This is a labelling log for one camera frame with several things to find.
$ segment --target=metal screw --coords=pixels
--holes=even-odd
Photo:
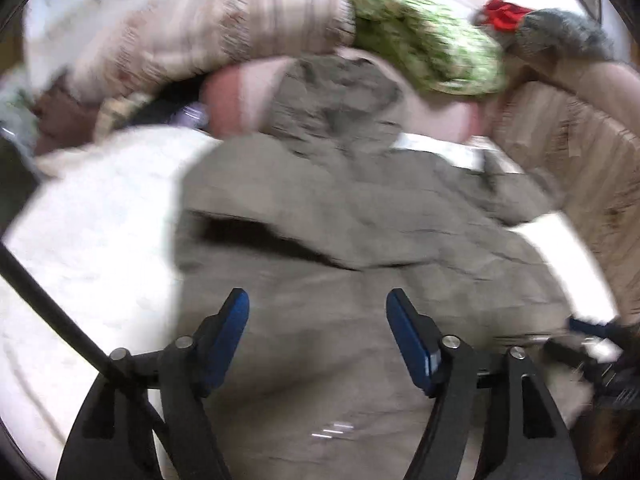
[[[175,341],[178,348],[189,348],[193,344],[193,339],[188,335],[183,335]]]
[[[113,352],[109,354],[109,357],[114,361],[120,361],[124,359],[129,352],[126,348],[116,348]]]
[[[454,335],[446,335],[442,338],[442,344],[447,348],[458,348],[460,346],[460,339]]]
[[[524,351],[524,348],[520,346],[511,347],[511,349],[509,350],[509,353],[516,359],[524,359],[524,357],[527,355]]]

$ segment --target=green patterned fabric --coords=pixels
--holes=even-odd
[[[351,0],[353,46],[392,63],[418,92],[480,95],[504,88],[501,47],[430,0]]]

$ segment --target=black rod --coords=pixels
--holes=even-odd
[[[85,358],[98,372],[113,383],[127,399],[135,402],[135,383],[123,374],[93,340],[85,334],[53,298],[44,291],[22,264],[0,241],[0,275],[18,295],[38,314],[71,348]],[[162,417],[147,400],[142,410],[149,416],[151,425],[169,457],[168,430]]]

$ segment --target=red cloth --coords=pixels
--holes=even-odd
[[[520,20],[532,10],[504,0],[489,0],[482,8],[486,16],[483,24],[493,25],[494,29],[500,32],[515,32]]]

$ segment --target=brown striped fabric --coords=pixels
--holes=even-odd
[[[524,84],[507,104],[495,141],[525,170],[557,179],[564,211],[593,251],[623,317],[640,314],[640,140],[574,95]]]
[[[68,90],[85,104],[155,93],[231,63],[329,53],[353,35],[348,0],[153,0],[94,38]]]

